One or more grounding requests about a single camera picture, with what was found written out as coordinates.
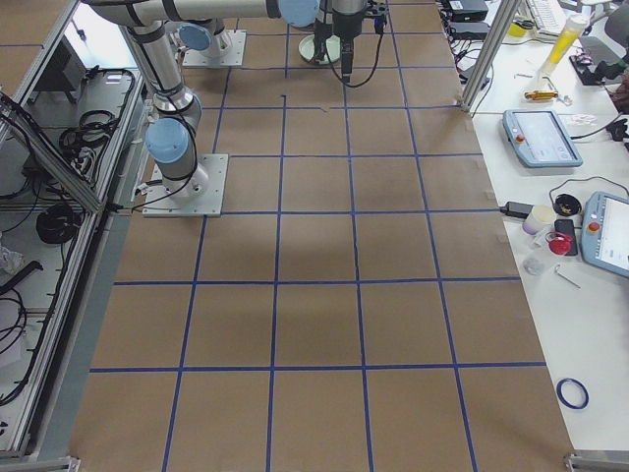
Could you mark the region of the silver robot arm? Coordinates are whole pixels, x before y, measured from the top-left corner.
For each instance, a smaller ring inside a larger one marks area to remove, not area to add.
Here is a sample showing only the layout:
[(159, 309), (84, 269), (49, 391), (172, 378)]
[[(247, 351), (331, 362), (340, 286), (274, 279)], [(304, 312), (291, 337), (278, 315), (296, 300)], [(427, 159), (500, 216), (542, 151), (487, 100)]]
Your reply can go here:
[(214, 19), (171, 26), (178, 60), (189, 69), (276, 69), (290, 55), (292, 30), (310, 28), (319, 12), (317, 1), (280, 1), (280, 17)]
[(191, 203), (205, 193), (209, 175), (197, 152), (200, 100), (184, 83), (166, 36), (166, 22), (204, 27), (231, 18), (270, 18), (296, 28), (313, 25), (312, 60), (325, 58), (326, 42), (338, 37), (341, 68), (335, 74), (349, 86), (354, 41), (362, 33), (364, 21), (371, 20), (375, 32), (383, 34), (388, 13), (377, 1), (91, 1), (88, 5), (120, 27), (148, 81), (158, 118), (148, 126), (145, 144), (161, 172), (166, 199), (177, 204)]

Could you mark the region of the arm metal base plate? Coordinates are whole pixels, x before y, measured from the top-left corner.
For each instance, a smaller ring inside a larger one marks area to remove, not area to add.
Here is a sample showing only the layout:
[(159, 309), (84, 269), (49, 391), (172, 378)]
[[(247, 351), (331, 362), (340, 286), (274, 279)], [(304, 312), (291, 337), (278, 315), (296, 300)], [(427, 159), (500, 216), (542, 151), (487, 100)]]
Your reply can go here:
[(224, 29), (212, 34), (197, 25), (183, 25), (179, 28), (179, 38), (186, 48), (184, 67), (218, 69), (243, 64), (247, 39), (243, 29)]
[(146, 217), (194, 217), (221, 214), (228, 170), (227, 154), (201, 154), (192, 180), (176, 195), (178, 187), (166, 180), (166, 185), (147, 190), (148, 205), (142, 207)]

